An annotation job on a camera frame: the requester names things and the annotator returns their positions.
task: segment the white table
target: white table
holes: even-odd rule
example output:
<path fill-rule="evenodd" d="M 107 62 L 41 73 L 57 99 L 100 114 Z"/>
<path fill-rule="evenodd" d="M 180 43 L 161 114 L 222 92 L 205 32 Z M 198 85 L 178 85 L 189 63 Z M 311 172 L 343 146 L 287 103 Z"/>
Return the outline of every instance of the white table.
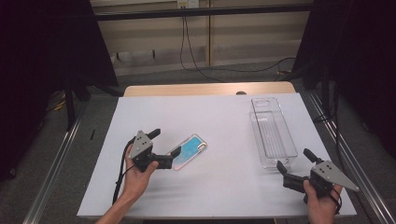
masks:
<path fill-rule="evenodd" d="M 81 207 L 80 217 L 100 217 L 111 205 L 125 144 L 138 130 L 161 128 L 153 152 L 165 154 L 198 133 L 208 148 L 180 171 L 157 170 L 145 194 L 126 214 L 132 218 L 267 218 L 306 216 L 304 195 L 282 187 L 277 170 L 262 169 L 249 120 L 250 99 L 278 99 L 299 156 L 290 172 L 309 175 L 311 149 L 329 155 L 298 93 L 234 96 L 120 98 Z M 356 215 L 343 191 L 341 216 Z"/>

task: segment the power outlet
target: power outlet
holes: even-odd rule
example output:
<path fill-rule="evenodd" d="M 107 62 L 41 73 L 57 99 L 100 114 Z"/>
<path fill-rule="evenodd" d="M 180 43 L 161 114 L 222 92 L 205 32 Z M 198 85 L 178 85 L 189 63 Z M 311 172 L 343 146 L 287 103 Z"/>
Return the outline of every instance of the power outlet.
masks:
<path fill-rule="evenodd" d="M 189 8 L 199 7 L 199 0 L 189 0 Z"/>
<path fill-rule="evenodd" d="M 177 0 L 177 8 L 188 8 L 189 0 Z"/>

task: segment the smartphone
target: smartphone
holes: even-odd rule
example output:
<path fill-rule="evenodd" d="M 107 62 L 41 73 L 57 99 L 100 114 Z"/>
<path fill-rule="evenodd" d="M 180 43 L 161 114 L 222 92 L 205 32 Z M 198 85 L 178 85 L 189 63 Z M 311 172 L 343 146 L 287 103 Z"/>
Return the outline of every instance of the smartphone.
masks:
<path fill-rule="evenodd" d="M 168 154 L 170 154 L 178 147 L 181 147 L 180 154 L 176 158 L 174 158 L 172 164 L 172 168 L 176 171 L 180 170 L 192 159 L 194 159 L 201 152 L 203 152 L 207 147 L 207 143 L 200 136 L 198 136 L 198 134 L 193 134 L 182 143 L 177 145 Z"/>

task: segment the hand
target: hand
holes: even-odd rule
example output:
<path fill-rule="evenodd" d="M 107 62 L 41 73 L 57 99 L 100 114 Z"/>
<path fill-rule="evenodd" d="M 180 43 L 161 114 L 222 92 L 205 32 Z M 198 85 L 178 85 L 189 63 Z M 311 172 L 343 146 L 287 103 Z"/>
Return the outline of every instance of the hand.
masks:
<path fill-rule="evenodd" d="M 343 187 L 339 185 L 333 186 L 334 190 L 340 194 Z M 308 180 L 304 181 L 304 189 L 308 195 L 308 217 L 311 224 L 333 224 L 336 204 L 329 197 L 322 197 L 318 199 L 315 188 Z M 331 195 L 335 200 L 339 196 L 333 190 Z"/>
<path fill-rule="evenodd" d="M 132 145 L 128 147 L 125 154 L 125 169 L 129 169 L 134 166 L 134 162 L 128 157 L 131 149 Z M 157 161 L 153 161 L 148 166 L 145 173 L 141 173 L 140 170 L 135 166 L 128 170 L 125 174 L 124 187 L 120 197 L 125 197 L 132 201 L 136 201 L 138 198 L 140 198 L 149 184 L 149 178 L 157 169 L 158 165 L 159 163 Z"/>

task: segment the clear plastic container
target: clear plastic container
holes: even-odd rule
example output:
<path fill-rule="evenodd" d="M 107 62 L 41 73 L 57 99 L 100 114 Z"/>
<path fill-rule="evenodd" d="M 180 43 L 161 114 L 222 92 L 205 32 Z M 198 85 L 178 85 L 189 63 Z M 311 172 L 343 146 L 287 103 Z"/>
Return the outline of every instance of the clear plastic container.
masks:
<path fill-rule="evenodd" d="M 276 98 L 251 100 L 250 120 L 263 168 L 276 168 L 277 161 L 289 167 L 297 157 L 288 125 Z"/>

